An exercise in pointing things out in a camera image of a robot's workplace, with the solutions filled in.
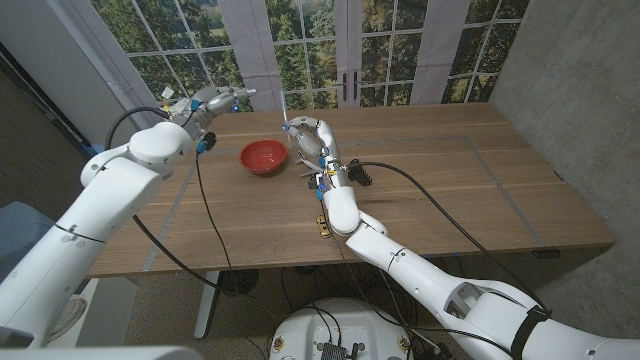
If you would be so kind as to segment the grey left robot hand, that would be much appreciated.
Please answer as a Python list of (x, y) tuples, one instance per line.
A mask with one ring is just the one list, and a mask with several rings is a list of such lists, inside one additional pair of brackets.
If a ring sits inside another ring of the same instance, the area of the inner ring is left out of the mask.
[(182, 98), (169, 107), (173, 121), (193, 140), (206, 132), (215, 117), (230, 112), (239, 102), (257, 94), (242, 87), (206, 87), (191, 98)]

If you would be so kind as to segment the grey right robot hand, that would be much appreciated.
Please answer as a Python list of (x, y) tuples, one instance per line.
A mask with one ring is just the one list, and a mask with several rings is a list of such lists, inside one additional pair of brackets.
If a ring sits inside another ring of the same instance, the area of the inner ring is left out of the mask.
[(305, 154), (321, 161), (316, 165), (302, 155), (300, 161), (309, 168), (304, 176), (315, 176), (317, 182), (322, 183), (326, 190), (347, 185), (347, 175), (340, 161), (338, 144), (326, 121), (310, 116), (295, 117), (284, 122), (283, 130), (298, 142)]

